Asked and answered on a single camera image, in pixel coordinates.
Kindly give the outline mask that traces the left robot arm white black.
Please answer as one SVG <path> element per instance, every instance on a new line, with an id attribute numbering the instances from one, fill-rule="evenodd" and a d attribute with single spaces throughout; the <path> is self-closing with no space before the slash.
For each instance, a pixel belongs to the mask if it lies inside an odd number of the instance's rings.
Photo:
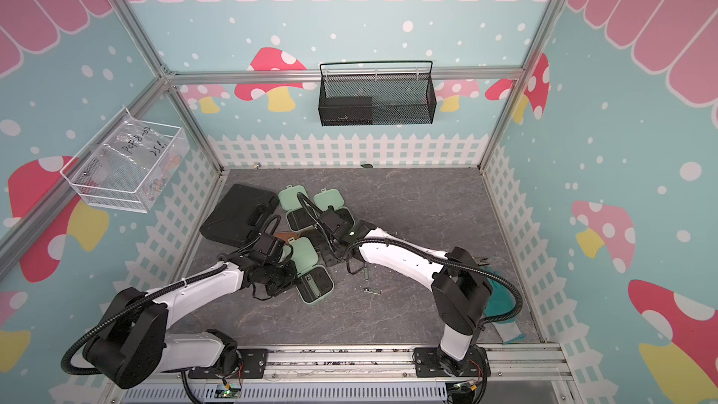
<path id="1" fill-rule="evenodd" d="M 102 374 L 121 389 L 140 385 L 155 373 L 207 370 L 233 376 L 244 366 L 237 342 L 218 329 L 199 334 L 171 334 L 184 316 L 220 297 L 263 284 L 282 290 L 297 276 L 294 248 L 269 233 L 216 264 L 164 287 L 119 292 L 101 320 L 64 353 L 63 372 Z"/>

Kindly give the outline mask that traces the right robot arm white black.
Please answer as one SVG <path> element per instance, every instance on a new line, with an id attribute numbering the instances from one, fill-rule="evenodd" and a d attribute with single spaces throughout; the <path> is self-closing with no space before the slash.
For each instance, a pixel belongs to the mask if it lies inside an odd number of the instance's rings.
<path id="1" fill-rule="evenodd" d="M 320 213 L 315 225 L 349 263 L 386 267 L 428 289 L 444 323 L 439 347 L 415 355 L 415 363 L 443 370 L 450 377 L 489 375 L 486 354 L 474 346 L 485 325 L 501 323 L 523 308 L 519 289 L 503 277 L 481 269 L 472 255 L 455 247 L 450 252 L 430 250 L 394 237 L 364 221 L 350 224 L 333 209 Z"/>

